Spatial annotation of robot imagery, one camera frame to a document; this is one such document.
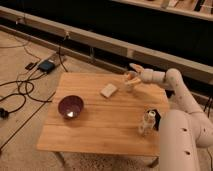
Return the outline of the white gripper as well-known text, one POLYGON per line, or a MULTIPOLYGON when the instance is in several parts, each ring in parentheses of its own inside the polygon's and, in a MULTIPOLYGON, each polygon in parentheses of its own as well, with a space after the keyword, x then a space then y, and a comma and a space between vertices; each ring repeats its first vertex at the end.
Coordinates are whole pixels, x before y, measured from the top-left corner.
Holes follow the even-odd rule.
MULTIPOLYGON (((144 83, 160 84, 165 80, 165 73, 160 71, 154 71, 152 69, 144 69, 141 65, 130 63, 129 66, 140 74, 141 80, 144 83)), ((128 85, 135 86, 141 83, 139 78, 134 78, 127 82, 128 85)))

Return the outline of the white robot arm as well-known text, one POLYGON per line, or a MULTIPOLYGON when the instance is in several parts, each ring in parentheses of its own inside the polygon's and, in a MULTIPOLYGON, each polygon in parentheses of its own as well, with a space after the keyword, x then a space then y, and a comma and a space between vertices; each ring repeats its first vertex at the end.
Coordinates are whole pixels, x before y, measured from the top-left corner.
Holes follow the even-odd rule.
POLYGON ((170 109, 159 123, 159 171, 200 171, 198 148, 213 145, 213 123, 206 116, 185 85, 181 73, 170 68, 166 72, 133 68, 127 85, 157 84, 172 90, 178 109, 170 109))

